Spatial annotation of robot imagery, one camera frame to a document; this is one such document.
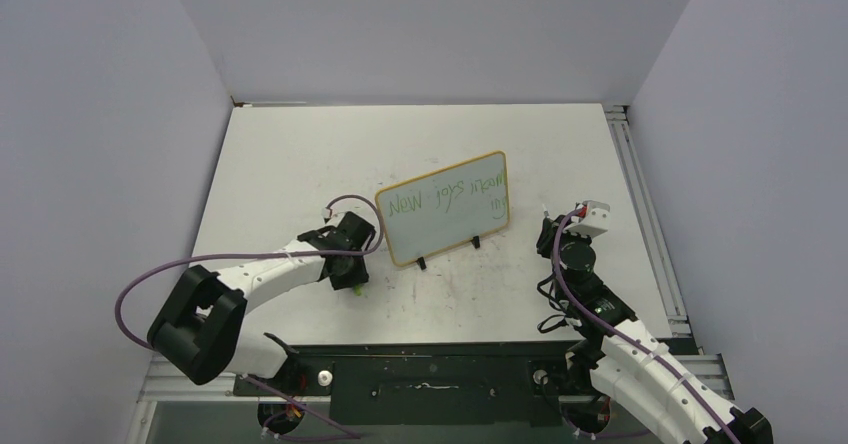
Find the yellow framed whiteboard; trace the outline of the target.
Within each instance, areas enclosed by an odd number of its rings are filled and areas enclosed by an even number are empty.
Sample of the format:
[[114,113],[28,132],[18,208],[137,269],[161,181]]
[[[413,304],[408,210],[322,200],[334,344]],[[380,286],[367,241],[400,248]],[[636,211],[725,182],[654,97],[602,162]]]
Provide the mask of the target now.
[[502,151],[379,190],[375,204],[393,264],[409,266],[506,228],[509,191]]

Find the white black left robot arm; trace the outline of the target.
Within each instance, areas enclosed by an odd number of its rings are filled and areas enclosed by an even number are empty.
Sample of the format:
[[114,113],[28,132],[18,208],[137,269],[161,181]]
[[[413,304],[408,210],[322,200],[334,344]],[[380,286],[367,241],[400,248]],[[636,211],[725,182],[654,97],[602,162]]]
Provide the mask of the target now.
[[245,330],[245,317],[300,286],[341,290],[367,283],[364,253],[376,235],[366,219],[343,212],[268,259],[220,270],[190,266],[154,318],[147,343],[197,385],[224,372],[248,374],[271,393],[286,394],[298,380],[298,367],[288,360],[295,350],[270,331]]

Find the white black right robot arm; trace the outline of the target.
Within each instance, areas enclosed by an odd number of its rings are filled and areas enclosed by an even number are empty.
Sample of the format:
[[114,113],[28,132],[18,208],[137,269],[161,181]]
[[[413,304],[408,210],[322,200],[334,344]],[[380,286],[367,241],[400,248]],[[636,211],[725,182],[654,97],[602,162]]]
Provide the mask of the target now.
[[536,241],[551,266],[537,290],[582,337],[565,354],[569,385],[611,399],[663,443],[773,442],[760,411],[743,411],[704,384],[596,274],[592,244],[609,220],[607,205],[584,201],[545,214]]

